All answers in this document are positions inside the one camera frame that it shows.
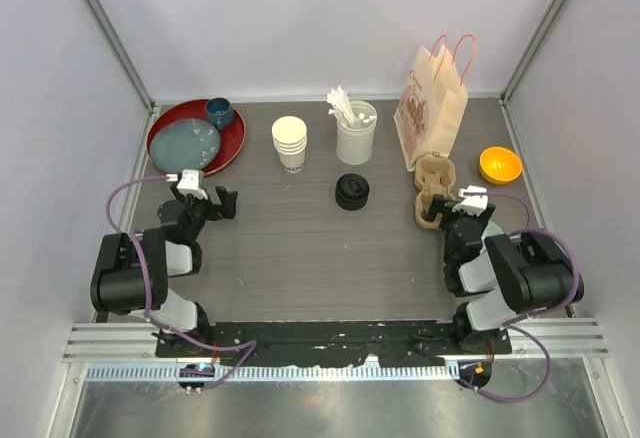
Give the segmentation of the dark blue ceramic mug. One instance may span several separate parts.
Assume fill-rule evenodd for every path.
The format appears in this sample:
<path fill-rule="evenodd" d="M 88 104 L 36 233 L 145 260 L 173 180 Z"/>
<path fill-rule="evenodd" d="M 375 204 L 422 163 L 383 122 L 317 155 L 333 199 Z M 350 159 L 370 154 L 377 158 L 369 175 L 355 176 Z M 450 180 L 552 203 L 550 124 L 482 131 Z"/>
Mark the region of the dark blue ceramic mug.
<path fill-rule="evenodd" d="M 229 126 L 235 116 L 235 111 L 226 98 L 217 97 L 210 99 L 205 104 L 207 120 L 219 131 Z"/>

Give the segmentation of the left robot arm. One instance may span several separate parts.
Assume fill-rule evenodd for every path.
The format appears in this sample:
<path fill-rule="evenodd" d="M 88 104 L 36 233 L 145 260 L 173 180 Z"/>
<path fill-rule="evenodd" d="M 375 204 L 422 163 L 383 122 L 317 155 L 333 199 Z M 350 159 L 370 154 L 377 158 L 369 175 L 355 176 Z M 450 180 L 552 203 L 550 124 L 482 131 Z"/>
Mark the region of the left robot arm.
<path fill-rule="evenodd" d="M 158 340 L 200 357 L 215 345 L 213 326 L 200 304 L 171 290 L 169 279 L 200 272 L 197 238 L 207 222 L 236 216 L 238 193 L 218 186 L 214 203 L 183 195 L 177 185 L 171 191 L 174 198 L 158 208 L 159 226 L 103 237 L 90 297 L 96 311 L 148 319 L 159 328 Z"/>

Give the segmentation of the red round tray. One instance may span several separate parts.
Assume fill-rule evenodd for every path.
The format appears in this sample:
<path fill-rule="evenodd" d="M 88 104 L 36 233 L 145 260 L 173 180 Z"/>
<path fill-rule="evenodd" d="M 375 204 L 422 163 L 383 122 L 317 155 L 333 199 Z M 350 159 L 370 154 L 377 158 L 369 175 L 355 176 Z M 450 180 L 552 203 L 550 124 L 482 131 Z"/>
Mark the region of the red round tray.
<path fill-rule="evenodd" d="M 151 159 L 151 141 L 154 136 L 164 127 L 178 120 L 189 118 L 209 122 L 205 113 L 205 104 L 207 102 L 207 99 L 187 101 L 178 104 L 165 113 L 161 114 L 161 116 L 152 125 L 147 136 L 147 152 L 149 158 Z M 216 128 L 220 133 L 221 148 L 216 158 L 208 166 L 201 170 L 206 176 L 212 175 L 229 165 L 236 158 L 242 146 L 244 145 L 246 138 L 245 123 L 239 112 L 235 109 L 234 111 L 234 120 L 229 126 L 221 131 Z"/>

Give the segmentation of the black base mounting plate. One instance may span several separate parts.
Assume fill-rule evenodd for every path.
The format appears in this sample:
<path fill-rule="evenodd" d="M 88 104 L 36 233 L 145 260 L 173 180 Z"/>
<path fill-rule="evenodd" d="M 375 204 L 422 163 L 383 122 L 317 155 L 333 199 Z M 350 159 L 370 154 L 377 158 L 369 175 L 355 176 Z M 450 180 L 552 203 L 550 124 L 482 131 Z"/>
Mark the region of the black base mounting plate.
<path fill-rule="evenodd" d="M 381 367 L 393 368 L 439 365 L 446 355 L 512 352 L 506 331 L 473 332 L 447 321 L 218 322 L 212 326 L 217 351 L 158 340 L 156 356 L 202 358 L 231 367 L 245 352 L 230 348 L 255 341 L 246 366 L 359 367 L 374 355 Z"/>

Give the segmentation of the white cylindrical straw holder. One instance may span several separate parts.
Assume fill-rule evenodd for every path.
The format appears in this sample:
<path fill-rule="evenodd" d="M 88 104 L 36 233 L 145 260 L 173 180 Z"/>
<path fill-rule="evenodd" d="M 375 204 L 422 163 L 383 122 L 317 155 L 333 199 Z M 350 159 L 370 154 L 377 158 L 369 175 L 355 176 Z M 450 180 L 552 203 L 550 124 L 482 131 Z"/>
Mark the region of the white cylindrical straw holder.
<path fill-rule="evenodd" d="M 346 164 L 361 165 L 372 156 L 378 114 L 368 102 L 351 101 L 350 104 L 356 117 L 363 115 L 365 123 L 360 128 L 352 129 L 336 121 L 336 154 Z"/>

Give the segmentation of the pale green ceramic bowl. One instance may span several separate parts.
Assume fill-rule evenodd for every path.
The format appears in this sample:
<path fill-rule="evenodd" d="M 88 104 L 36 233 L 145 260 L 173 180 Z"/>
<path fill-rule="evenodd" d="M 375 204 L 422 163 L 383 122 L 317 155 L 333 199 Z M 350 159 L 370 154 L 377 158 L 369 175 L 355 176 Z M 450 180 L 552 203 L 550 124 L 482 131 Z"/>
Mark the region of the pale green ceramic bowl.
<path fill-rule="evenodd" d="M 504 230 L 497 223 L 490 220 L 487 223 L 482 236 L 483 238 L 487 238 L 487 237 L 502 235 L 502 234 L 504 234 Z"/>

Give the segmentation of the printed kraft paper bag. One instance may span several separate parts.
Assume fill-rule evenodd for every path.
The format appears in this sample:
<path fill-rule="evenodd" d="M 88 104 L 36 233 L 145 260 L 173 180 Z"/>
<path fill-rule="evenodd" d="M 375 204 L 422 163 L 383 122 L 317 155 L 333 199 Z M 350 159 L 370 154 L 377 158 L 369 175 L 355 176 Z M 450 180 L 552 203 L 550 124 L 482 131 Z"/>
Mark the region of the printed kraft paper bag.
<path fill-rule="evenodd" d="M 461 37 L 466 39 L 471 52 L 462 66 L 456 64 L 462 41 L 450 47 L 445 34 L 416 55 L 393 115 L 409 171 L 426 155 L 447 158 L 452 151 L 468 103 L 465 78 L 477 47 L 473 34 Z"/>

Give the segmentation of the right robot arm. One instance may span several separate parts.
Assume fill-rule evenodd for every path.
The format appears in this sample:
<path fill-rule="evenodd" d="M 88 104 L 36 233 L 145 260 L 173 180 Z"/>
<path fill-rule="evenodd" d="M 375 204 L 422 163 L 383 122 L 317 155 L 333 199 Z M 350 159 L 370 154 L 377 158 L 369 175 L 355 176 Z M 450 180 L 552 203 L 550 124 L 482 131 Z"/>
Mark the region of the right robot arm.
<path fill-rule="evenodd" d="M 443 236 L 443 277 L 459 305 L 448 339 L 462 352 L 490 352 L 509 325 L 578 302 L 584 283 L 568 246 L 543 228 L 508 234 L 492 221 L 486 191 L 453 198 L 422 193 L 416 221 Z"/>

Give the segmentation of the white wrapped straws bundle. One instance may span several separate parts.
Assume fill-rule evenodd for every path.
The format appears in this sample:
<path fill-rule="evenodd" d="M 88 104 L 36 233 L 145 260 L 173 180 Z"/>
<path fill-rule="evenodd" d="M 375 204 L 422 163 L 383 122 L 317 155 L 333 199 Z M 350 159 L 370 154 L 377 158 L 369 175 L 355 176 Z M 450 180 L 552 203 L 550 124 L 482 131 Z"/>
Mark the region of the white wrapped straws bundle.
<path fill-rule="evenodd" d="M 377 114 L 375 112 L 355 111 L 348 99 L 347 93 L 341 86 L 330 90 L 327 94 L 326 102 L 331 107 L 328 114 L 333 115 L 347 128 L 362 129 L 377 120 Z"/>

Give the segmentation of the brown pulp cup carrier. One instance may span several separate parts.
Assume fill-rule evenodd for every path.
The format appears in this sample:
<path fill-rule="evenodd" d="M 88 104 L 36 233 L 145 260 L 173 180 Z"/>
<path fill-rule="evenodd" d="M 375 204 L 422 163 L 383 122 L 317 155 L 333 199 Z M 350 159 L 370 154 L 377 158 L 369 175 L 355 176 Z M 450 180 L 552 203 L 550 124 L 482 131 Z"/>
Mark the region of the brown pulp cup carrier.
<path fill-rule="evenodd" d="M 419 226 L 426 229 L 437 229 L 440 216 L 433 220 L 426 218 L 426 212 L 435 195 L 454 200 L 452 189 L 456 182 L 454 163 L 448 158 L 436 155 L 425 155 L 418 159 L 414 166 L 414 185 L 418 194 L 414 202 L 415 219 Z"/>

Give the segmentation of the blue-grey ceramic plate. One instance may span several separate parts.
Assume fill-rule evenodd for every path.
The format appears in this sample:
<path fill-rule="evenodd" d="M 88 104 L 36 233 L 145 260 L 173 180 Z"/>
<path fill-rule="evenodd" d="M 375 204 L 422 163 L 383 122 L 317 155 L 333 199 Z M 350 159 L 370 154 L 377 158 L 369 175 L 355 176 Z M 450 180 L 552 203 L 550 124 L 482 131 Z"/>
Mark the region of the blue-grey ceramic plate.
<path fill-rule="evenodd" d="M 221 148 L 219 131 L 207 121 L 181 119 L 160 130 L 152 139 L 150 157 L 166 173 L 202 170 Z"/>

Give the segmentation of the aluminium frame rail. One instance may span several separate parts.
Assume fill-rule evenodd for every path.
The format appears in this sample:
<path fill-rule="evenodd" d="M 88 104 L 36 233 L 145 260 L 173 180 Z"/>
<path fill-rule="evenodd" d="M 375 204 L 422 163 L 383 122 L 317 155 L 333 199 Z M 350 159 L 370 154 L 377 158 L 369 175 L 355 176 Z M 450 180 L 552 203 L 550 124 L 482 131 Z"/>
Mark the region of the aluminium frame rail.
<path fill-rule="evenodd" d="M 475 363 L 606 358 L 592 318 L 538 318 L 459 338 L 448 322 L 218 322 L 202 349 L 145 323 L 76 324 L 63 360 L 94 381 L 235 382 L 447 380 Z"/>

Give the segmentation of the orange plastic bowl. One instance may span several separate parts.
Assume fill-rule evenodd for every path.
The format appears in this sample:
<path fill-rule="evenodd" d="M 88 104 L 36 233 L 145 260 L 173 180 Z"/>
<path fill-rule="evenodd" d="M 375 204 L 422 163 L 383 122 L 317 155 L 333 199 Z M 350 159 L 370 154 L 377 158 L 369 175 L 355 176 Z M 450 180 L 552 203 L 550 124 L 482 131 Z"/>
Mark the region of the orange plastic bowl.
<path fill-rule="evenodd" d="M 485 149 L 479 157 L 479 171 L 489 183 L 505 185 L 518 179 L 523 165 L 518 155 L 504 147 L 493 146 Z"/>

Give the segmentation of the stack of black cup lids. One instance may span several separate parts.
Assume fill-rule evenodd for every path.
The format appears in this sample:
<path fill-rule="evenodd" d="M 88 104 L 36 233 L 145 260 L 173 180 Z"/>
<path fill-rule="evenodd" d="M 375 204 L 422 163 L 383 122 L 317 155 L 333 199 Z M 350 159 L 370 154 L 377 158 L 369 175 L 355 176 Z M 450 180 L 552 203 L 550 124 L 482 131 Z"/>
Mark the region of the stack of black cup lids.
<path fill-rule="evenodd" d="M 367 204 L 369 194 L 368 181 L 356 173 L 340 176 L 335 185 L 336 204 L 347 211 L 362 209 Z"/>

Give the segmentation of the stack of white paper cups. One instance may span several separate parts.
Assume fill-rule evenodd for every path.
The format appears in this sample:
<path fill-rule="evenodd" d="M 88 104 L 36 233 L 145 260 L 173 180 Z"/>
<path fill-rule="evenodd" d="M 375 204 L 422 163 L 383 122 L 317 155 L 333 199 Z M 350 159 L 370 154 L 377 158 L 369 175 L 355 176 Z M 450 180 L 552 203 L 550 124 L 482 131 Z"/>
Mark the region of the stack of white paper cups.
<path fill-rule="evenodd" d="M 295 116 L 283 116 L 273 123 L 271 133 L 284 170 L 288 173 L 300 172 L 306 158 L 306 123 Z"/>

